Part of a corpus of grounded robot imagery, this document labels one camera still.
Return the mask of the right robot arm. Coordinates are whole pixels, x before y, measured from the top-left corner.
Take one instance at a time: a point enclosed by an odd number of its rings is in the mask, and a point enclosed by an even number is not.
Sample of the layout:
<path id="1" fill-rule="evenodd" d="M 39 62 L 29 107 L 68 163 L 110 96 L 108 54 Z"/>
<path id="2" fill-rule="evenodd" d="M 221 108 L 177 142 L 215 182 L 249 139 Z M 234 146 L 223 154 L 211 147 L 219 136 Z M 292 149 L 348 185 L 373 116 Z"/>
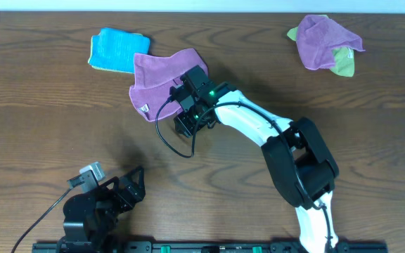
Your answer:
<path id="1" fill-rule="evenodd" d="M 196 65 L 170 88 L 169 101 L 182 111 L 174 118 L 179 134 L 195 138 L 203 127 L 224 124 L 257 144 L 273 184 L 295 208 L 300 243 L 307 252 L 332 252 L 338 243 L 330 209 L 338 166 L 316 125 L 274 115 L 247 99 L 234 85 L 215 84 Z"/>

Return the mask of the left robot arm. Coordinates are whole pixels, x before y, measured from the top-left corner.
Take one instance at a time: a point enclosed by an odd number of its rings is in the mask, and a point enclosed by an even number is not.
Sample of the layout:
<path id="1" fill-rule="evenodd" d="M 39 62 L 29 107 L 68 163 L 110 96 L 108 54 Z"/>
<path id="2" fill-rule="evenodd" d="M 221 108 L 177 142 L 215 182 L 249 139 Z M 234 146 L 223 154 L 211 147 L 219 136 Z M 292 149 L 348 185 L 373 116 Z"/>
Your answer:
<path id="1" fill-rule="evenodd" d="M 138 166 L 122 177 L 103 181 L 105 174 L 99 162 L 79 170 L 79 176 L 68 181 L 80 186 L 82 193 L 71 197 L 63 206 L 65 236 L 57 252 L 123 252 L 124 245 L 111 232 L 118 216 L 131 211 L 146 195 L 144 168 Z"/>

